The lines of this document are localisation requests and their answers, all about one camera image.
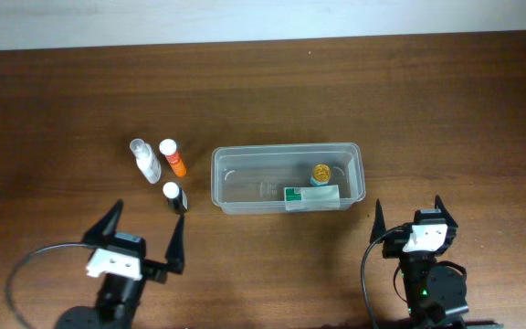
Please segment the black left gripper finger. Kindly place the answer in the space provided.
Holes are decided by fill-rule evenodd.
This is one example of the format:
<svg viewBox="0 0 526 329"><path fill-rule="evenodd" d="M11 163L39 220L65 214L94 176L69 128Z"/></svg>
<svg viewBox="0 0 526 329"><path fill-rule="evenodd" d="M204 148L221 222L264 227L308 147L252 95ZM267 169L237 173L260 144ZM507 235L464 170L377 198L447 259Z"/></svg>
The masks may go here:
<svg viewBox="0 0 526 329"><path fill-rule="evenodd" d="M184 215L181 215L174 228L174 233L165 253L169 272L182 274L185 267L184 255Z"/></svg>
<svg viewBox="0 0 526 329"><path fill-rule="evenodd" d="M124 203L118 200L115 205L83 235L81 242L95 247L105 247L115 236Z"/></svg>

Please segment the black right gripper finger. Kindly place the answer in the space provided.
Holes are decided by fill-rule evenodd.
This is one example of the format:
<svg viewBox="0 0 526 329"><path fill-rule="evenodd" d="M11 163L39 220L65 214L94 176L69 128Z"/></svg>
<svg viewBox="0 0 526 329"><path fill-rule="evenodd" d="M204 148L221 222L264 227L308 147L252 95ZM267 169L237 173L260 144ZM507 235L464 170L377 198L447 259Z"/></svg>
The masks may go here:
<svg viewBox="0 0 526 329"><path fill-rule="evenodd" d="M436 195L435 197L435 208L440 212L441 216L446 221L446 224L449 228L458 228L457 222L452 218L452 216L447 211L440 195Z"/></svg>
<svg viewBox="0 0 526 329"><path fill-rule="evenodd" d="M384 222L384 213L379 199L376 200L374 222L370 236L370 243L378 242L379 239L386 233L386 225Z"/></svg>

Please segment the white green medicine box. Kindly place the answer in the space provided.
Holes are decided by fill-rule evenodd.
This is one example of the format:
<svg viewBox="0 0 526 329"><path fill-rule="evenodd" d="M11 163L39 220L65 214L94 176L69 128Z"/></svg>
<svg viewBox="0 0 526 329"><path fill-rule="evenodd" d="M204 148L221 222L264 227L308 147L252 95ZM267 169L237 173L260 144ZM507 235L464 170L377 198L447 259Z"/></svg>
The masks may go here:
<svg viewBox="0 0 526 329"><path fill-rule="evenodd" d="M335 210L340 207L338 186L285 187L285 208L293 212Z"/></svg>

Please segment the small jar gold lid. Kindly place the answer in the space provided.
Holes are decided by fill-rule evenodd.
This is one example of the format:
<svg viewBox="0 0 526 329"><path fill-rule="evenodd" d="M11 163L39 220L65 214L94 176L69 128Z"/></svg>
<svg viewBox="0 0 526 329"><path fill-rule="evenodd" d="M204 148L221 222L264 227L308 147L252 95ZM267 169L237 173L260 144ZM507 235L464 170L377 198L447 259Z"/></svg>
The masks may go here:
<svg viewBox="0 0 526 329"><path fill-rule="evenodd" d="M310 183L313 186L326 186L331 179L331 169L326 164L317 164L311 172Z"/></svg>

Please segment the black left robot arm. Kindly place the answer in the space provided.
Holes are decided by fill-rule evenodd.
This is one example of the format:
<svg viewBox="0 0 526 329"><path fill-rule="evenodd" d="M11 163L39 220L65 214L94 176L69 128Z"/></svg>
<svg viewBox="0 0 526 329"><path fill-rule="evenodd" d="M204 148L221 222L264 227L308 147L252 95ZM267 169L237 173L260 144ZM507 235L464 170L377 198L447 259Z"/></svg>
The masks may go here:
<svg viewBox="0 0 526 329"><path fill-rule="evenodd" d="M93 249L87 275L104 277L95 303L66 310L57 319L57 328L130 328L145 284L164 284L170 273L184 272L184 216L177 220L165 261L159 262L146 258L145 239L117 230L123 206L122 201L117 201L81 240Z"/></svg>

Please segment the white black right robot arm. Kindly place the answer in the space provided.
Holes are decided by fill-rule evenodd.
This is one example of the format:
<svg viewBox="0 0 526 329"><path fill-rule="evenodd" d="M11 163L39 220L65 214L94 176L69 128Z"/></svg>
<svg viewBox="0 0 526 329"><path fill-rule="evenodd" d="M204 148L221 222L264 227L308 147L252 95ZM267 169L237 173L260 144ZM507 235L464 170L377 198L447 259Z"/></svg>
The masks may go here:
<svg viewBox="0 0 526 329"><path fill-rule="evenodd" d="M363 299L372 327L376 316L369 301L366 285L366 264L373 248L383 246L385 259L398 260L394 275L401 275L408 317L395 324L397 328L501 328L493 321L467 322L467 270L442 256L457 236L458 224L447 211L440 196L432 209L415 212L411 222L394 228L385 225L380 202L375 205L375 217L370 243L363 254L360 280Z"/></svg>

